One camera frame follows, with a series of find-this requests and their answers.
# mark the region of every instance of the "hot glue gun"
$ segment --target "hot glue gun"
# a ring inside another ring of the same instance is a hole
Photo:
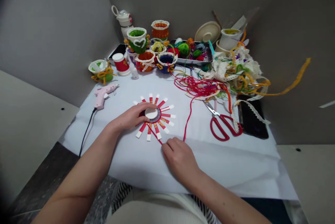
[[[116,88],[118,88],[118,84],[110,84],[107,86],[104,86],[100,89],[97,89],[94,94],[97,96],[97,100],[95,102],[95,108],[98,110],[101,110],[104,108],[105,98],[108,97],[108,94],[115,91]]]

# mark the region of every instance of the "paper craft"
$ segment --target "paper craft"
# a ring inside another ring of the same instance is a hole
[[[143,96],[141,96],[140,98],[141,98],[142,102],[147,102]],[[140,138],[140,136],[144,132],[146,126],[148,126],[147,141],[151,141],[151,133],[153,131],[156,133],[157,139],[160,140],[162,138],[162,135],[161,135],[161,132],[159,130],[158,125],[167,134],[169,134],[170,131],[166,127],[166,125],[163,124],[163,122],[166,123],[167,125],[172,126],[172,127],[174,126],[174,123],[171,122],[170,120],[166,119],[166,118],[175,119],[176,115],[168,114],[168,113],[162,113],[162,112],[166,112],[170,109],[173,109],[174,105],[170,105],[170,106],[162,108],[163,105],[166,103],[166,101],[168,99],[165,98],[161,102],[158,102],[158,100],[159,100],[159,94],[156,95],[155,101],[152,97],[152,93],[149,94],[149,102],[152,103],[152,104],[157,105],[158,109],[157,110],[152,110],[152,109],[147,109],[146,110],[145,115],[150,119],[150,122],[143,123],[140,130],[136,134],[137,138]]]

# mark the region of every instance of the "white bottle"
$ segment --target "white bottle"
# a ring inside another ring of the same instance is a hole
[[[125,10],[121,10],[119,12],[118,9],[114,5],[112,6],[112,12],[116,16],[116,19],[119,21],[121,25],[121,32],[122,32],[123,38],[128,39],[127,31],[134,27],[132,15],[129,14]]]
[[[139,79],[139,73],[137,72],[136,66],[130,62],[130,73],[132,74],[133,79]]]

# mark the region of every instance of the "power cord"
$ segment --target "power cord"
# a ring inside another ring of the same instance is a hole
[[[80,148],[80,152],[79,152],[79,158],[81,157],[81,152],[83,150],[83,144],[84,144],[84,139],[85,139],[85,136],[86,136],[86,133],[87,133],[87,130],[88,130],[88,127],[90,126],[91,124],[91,120],[92,120],[92,117],[93,117],[93,114],[96,112],[96,108],[94,108],[94,110],[92,111],[92,114],[91,114],[91,118],[90,118],[90,121],[88,122],[88,125],[87,125],[87,128],[86,128],[86,131],[85,131],[85,134],[84,134],[84,137],[83,137],[83,141],[81,142],[81,148]]]

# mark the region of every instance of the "hand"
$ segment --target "hand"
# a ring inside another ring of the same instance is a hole
[[[174,137],[162,145],[162,151],[167,166],[175,178],[190,188],[202,173],[191,148],[184,141]]]
[[[157,105],[146,102],[134,105],[126,110],[124,113],[122,113],[120,116],[118,116],[116,119],[111,121],[111,124],[113,124],[114,127],[116,127],[118,130],[125,130],[130,129],[138,125],[139,123],[149,122],[150,119],[148,119],[146,116],[140,116],[140,113],[147,108],[157,109]]]

